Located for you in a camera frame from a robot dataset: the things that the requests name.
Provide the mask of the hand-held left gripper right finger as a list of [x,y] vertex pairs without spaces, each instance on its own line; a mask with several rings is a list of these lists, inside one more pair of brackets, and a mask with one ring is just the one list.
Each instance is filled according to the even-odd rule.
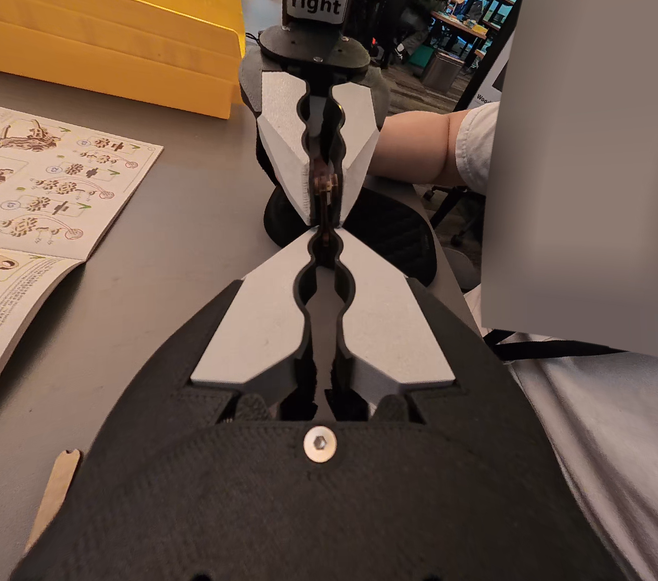
[[455,374],[416,298],[424,290],[353,234],[335,232],[336,326],[329,405],[338,421],[366,421],[390,395],[447,388]]

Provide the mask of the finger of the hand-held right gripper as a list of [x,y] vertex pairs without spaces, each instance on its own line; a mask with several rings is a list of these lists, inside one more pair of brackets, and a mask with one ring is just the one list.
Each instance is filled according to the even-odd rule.
[[307,103],[308,83],[287,72],[261,75],[261,111],[257,118],[260,141],[285,195],[305,225],[311,225],[310,158],[305,146],[307,122],[301,105]]
[[380,132],[369,87],[334,85],[331,96],[340,111],[330,159],[339,179],[342,226],[361,192]]

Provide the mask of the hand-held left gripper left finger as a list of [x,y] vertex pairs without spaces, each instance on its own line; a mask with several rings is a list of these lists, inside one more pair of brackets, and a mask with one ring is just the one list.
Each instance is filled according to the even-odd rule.
[[257,394],[285,420],[309,421],[317,369],[306,302],[317,290],[309,230],[248,273],[203,352],[195,386]]

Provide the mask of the person's right forearm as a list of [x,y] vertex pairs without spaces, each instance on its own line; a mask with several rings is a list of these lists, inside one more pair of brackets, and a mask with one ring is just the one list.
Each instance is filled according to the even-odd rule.
[[468,113],[413,111],[387,117],[368,175],[412,184],[464,186],[456,166],[455,146]]

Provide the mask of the model instruction booklet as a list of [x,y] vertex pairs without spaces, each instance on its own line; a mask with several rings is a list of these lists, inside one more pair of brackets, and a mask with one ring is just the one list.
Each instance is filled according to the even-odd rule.
[[162,147],[1,108],[1,370]]

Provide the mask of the grey waste bin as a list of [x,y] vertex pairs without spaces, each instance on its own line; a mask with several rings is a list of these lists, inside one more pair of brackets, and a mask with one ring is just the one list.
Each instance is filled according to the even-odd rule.
[[457,56],[436,49],[424,67],[420,81],[434,92],[446,93],[450,90],[457,75],[464,67],[464,61]]

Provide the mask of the black chair base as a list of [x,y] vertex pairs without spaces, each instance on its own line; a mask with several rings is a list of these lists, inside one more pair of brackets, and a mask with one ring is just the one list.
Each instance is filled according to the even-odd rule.
[[452,246],[461,247],[467,234],[472,235],[475,242],[481,245],[484,232],[485,196],[467,187],[432,185],[423,193],[423,199],[430,203],[436,193],[444,193],[445,197],[430,217],[429,223],[432,228],[435,230],[448,216],[456,215],[462,220],[462,226],[451,236]]

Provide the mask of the yellow plastic bin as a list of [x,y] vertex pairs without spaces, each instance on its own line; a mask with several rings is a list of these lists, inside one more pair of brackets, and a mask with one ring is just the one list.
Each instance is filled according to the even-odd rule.
[[241,0],[1,0],[1,71],[228,119]]

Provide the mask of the wooden stick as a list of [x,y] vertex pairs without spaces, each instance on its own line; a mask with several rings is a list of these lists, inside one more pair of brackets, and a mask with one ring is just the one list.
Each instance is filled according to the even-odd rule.
[[61,509],[82,456],[79,449],[72,449],[62,451],[55,459],[24,548],[24,554],[30,551]]

